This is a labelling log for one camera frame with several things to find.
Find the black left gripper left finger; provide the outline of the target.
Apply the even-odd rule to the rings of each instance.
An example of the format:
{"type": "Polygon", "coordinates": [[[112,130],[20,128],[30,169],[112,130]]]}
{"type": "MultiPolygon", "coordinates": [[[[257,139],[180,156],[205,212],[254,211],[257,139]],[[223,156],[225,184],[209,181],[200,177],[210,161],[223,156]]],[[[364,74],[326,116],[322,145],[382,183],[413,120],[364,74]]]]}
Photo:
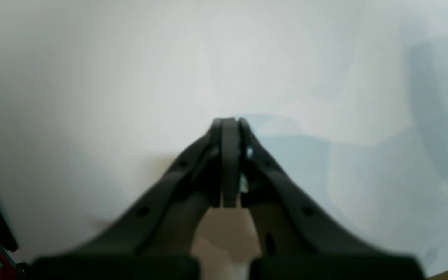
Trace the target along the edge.
{"type": "Polygon", "coordinates": [[[105,232],[69,253],[43,257],[31,280],[199,280],[194,233],[221,195],[222,119],[189,145],[105,232]]]}

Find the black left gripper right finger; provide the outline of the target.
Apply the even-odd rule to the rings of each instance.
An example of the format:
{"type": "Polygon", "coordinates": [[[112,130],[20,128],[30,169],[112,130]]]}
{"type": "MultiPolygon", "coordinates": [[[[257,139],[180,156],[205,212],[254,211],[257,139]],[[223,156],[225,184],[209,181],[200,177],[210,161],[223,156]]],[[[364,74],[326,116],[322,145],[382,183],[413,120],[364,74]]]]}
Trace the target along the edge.
{"type": "Polygon", "coordinates": [[[243,119],[223,119],[223,206],[251,214],[262,256],[251,280],[423,280],[410,256],[385,253],[306,195],[243,119]]]}

